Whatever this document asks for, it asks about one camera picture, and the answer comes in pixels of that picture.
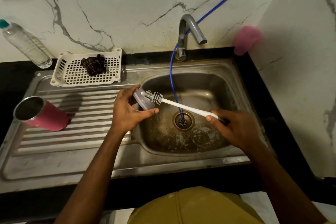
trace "person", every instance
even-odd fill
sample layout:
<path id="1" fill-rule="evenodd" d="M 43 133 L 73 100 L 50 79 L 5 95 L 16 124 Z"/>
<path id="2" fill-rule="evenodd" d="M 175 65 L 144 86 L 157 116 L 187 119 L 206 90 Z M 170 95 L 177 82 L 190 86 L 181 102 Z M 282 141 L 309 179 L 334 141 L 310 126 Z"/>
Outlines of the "person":
<path id="1" fill-rule="evenodd" d="M 136 85 L 119 91 L 114 103 L 111 128 L 54 224 L 99 223 L 114 161 L 124 135 L 140 121 L 159 112 L 157 108 L 138 111 L 132 107 L 136 103 L 132 99 L 133 92 L 139 87 Z M 230 120 L 226 127 L 216 118 L 206 117 L 232 145 L 243 150 L 250 158 L 263 180 L 280 224 L 327 223 L 262 143 L 252 115 L 243 111 L 212 112 Z M 263 221 L 237 195 L 195 187 L 159 197 L 135 209 L 128 223 L 260 224 Z"/>

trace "blue water pipe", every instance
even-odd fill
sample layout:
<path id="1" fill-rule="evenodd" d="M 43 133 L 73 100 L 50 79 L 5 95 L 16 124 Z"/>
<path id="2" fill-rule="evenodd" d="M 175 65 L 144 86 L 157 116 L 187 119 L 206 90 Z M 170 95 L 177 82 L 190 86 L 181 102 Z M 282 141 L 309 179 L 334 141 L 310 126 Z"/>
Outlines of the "blue water pipe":
<path id="1" fill-rule="evenodd" d="M 213 7 L 210 11 L 208 11 L 206 14 L 204 14 L 196 23 L 199 24 L 201 21 L 203 21 L 206 17 L 208 17 L 209 14 L 211 14 L 213 11 L 215 11 L 218 7 L 220 7 L 222 4 L 224 4 L 226 1 L 228 0 L 222 0 L 220 1 L 215 7 Z M 178 103 L 179 101 L 177 100 L 177 96 L 176 96 L 176 93 L 175 93 L 175 90 L 174 90 L 174 85 L 173 85 L 173 78 L 172 78 L 172 73 L 171 73 L 171 70 L 172 70 L 172 65 L 173 65 L 173 59 L 174 59 L 174 54 L 175 54 L 175 51 L 176 51 L 176 48 L 177 48 L 177 45 L 175 45 L 175 48 L 173 50 L 173 53 L 171 55 L 171 59 L 170 59 L 170 66 L 169 66 L 169 76 L 170 76 L 170 83 L 171 83 L 171 88 L 173 90 L 173 93 L 174 93 L 174 97 L 175 97 L 175 100 L 176 102 Z M 182 120 L 183 120 L 183 114 L 182 114 L 182 111 L 181 111 L 181 108 L 178 108 L 178 110 L 180 111 L 180 114 L 181 114 L 181 117 L 182 117 Z"/>

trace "countertop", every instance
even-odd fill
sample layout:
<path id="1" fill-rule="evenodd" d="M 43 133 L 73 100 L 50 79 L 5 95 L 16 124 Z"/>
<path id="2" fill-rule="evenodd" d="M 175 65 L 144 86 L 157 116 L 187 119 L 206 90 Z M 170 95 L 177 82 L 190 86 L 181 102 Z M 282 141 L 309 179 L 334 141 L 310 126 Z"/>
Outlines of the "countertop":
<path id="1" fill-rule="evenodd" d="M 221 58 L 235 61 L 279 163 L 312 201 L 336 205 L 336 188 L 313 175 L 250 56 L 236 56 L 233 48 L 191 50 L 186 53 L 187 61 Z M 171 52 L 128 54 L 123 55 L 122 65 L 169 62 L 170 56 Z M 13 119 L 15 105 L 23 98 L 35 72 L 39 70 L 30 61 L 0 63 L 0 98 L 4 116 L 0 143 Z M 263 190 L 262 181 L 252 164 L 129 177 L 111 180 L 104 209 L 139 207 L 157 197 L 193 186 L 236 194 Z M 66 185 L 0 194 L 0 223 L 54 218 L 75 187 Z"/>

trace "yellow shirt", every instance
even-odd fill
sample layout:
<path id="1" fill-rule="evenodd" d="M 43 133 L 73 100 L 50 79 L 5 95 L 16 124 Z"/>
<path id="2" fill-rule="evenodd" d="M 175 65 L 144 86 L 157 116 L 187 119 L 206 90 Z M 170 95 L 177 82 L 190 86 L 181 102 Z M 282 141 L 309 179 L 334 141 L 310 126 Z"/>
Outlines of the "yellow shirt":
<path id="1" fill-rule="evenodd" d="M 256 211 L 230 193 L 203 187 L 180 190 L 135 209 L 128 224 L 262 224 Z"/>

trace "water bottle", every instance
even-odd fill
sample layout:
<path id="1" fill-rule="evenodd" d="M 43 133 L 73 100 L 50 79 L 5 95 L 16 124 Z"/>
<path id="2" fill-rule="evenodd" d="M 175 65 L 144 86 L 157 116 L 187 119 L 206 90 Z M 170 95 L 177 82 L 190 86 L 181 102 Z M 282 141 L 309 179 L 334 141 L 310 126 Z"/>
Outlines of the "water bottle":
<path id="1" fill-rule="evenodd" d="M 23 28 L 10 25 L 5 20 L 0 20 L 0 28 L 2 28 L 2 34 L 7 41 L 26 55 L 35 65 L 40 68 L 48 68 L 53 64 L 53 60 L 49 56 L 51 53 L 37 37 Z"/>

